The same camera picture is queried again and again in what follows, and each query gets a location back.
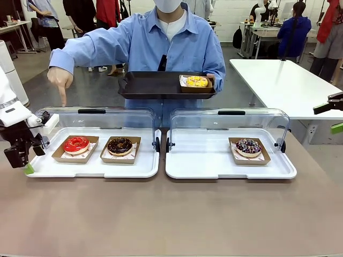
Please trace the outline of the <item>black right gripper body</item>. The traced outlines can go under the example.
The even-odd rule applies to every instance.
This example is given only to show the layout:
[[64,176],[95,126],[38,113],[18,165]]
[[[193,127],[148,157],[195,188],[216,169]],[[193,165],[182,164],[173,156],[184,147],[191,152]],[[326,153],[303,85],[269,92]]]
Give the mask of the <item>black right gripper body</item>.
[[329,95],[327,102],[330,103],[330,104],[342,104],[342,102],[343,102],[343,92]]

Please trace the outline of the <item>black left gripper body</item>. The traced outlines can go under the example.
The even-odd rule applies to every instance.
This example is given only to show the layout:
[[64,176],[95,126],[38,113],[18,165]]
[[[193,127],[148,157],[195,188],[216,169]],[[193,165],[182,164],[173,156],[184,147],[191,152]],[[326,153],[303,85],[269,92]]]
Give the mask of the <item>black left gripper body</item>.
[[29,150],[33,144],[33,133],[27,124],[14,124],[9,127],[1,126],[1,137],[11,146],[19,150]]

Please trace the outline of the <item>person's right hand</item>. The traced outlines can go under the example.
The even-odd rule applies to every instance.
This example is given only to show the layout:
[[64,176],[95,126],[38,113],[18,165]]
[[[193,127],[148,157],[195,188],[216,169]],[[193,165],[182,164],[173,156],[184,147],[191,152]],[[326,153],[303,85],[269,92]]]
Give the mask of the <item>person's right hand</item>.
[[61,97],[62,107],[65,107],[67,101],[66,89],[68,89],[73,82],[73,74],[59,67],[51,67],[47,73],[47,77],[49,81],[57,87]]

